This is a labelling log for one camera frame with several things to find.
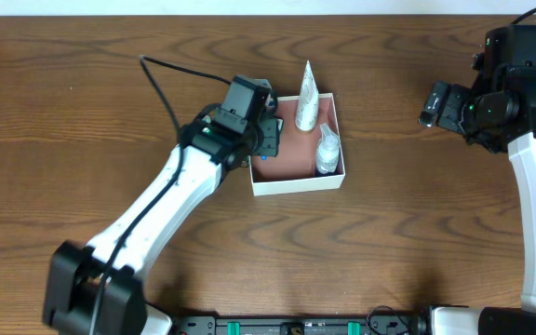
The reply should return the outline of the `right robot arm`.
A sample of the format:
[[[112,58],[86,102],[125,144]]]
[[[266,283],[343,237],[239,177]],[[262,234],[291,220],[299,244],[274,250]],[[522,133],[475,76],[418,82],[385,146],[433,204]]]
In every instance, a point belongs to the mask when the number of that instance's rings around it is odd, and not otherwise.
[[[432,307],[413,333],[536,334],[536,79],[510,80],[501,90],[438,81],[419,121],[508,155],[520,199],[525,274],[520,307]]]

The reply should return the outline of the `clear pump bottle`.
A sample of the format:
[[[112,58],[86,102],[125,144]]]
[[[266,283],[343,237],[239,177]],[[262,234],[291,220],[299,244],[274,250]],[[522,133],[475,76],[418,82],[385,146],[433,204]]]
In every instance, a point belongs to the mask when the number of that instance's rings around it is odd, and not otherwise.
[[[320,125],[321,138],[315,153],[315,171],[318,175],[333,174],[340,158],[341,139],[327,123]]]

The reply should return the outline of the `white lotion tube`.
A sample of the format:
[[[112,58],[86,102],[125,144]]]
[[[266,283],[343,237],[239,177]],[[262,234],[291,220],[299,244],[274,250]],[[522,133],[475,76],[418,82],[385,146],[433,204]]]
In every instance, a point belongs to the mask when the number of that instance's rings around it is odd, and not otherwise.
[[[319,111],[319,92],[315,82],[310,61],[306,62],[298,106],[295,116],[295,125],[298,130],[310,132],[315,128]]]

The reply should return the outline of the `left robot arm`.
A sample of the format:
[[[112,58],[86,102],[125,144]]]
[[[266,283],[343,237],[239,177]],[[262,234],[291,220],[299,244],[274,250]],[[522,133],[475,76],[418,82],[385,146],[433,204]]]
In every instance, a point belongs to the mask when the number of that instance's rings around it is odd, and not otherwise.
[[[251,156],[275,156],[282,122],[275,92],[230,87],[179,131],[152,183],[85,246],[53,253],[42,312],[60,334],[168,334],[171,317],[144,298],[160,252],[191,212]]]

